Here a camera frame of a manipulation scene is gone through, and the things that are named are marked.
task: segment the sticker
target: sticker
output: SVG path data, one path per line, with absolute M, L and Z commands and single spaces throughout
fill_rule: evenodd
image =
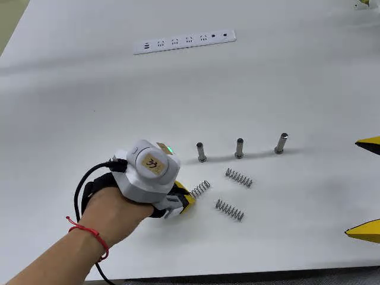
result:
M 157 145 L 163 150 L 164 153 L 166 153 L 166 154 L 168 154 L 170 156 L 173 154 L 173 152 L 171 151 L 171 149 L 169 149 L 169 147 L 167 147 L 162 142 L 157 142 Z
M 152 171 L 156 175 L 160 175 L 165 168 L 160 160 L 148 153 L 145 158 L 142 160 L 141 164 L 145 166 L 146 169 Z

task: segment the gray floor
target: gray floor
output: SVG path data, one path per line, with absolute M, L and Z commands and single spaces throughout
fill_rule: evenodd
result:
M 92 281 L 86 283 L 88 285 L 106 284 L 104 281 Z M 115 280 L 115 283 L 117 285 L 123 284 L 123 280 Z M 125 280 L 124 284 L 374 285 L 380 284 L 380 267 L 144 278 Z

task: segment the hand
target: hand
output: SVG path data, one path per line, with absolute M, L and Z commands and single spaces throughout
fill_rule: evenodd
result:
M 129 236 L 152 213 L 152 205 L 134 203 L 118 188 L 108 187 L 93 195 L 79 224 L 97 230 L 111 247 Z

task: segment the white power strip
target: white power strip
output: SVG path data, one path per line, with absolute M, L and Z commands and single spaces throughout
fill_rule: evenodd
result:
M 194 46 L 207 46 L 216 43 L 234 42 L 234 30 L 211 31 L 208 33 L 183 34 L 181 36 L 162 39 L 145 40 L 134 43 L 134 55 L 150 52 L 162 52 L 171 49 L 192 48 Z

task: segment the white table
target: white table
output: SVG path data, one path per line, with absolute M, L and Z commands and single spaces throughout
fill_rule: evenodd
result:
M 136 40 L 223 28 L 237 41 L 132 56 Z M 378 135 L 379 29 L 346 0 L 32 1 L 0 58 L 0 283 L 67 232 L 84 172 L 140 138 L 173 147 L 184 185 L 213 187 L 113 248 L 109 278 L 379 265 L 377 244 L 344 234 L 380 215 L 380 158 L 354 146 Z

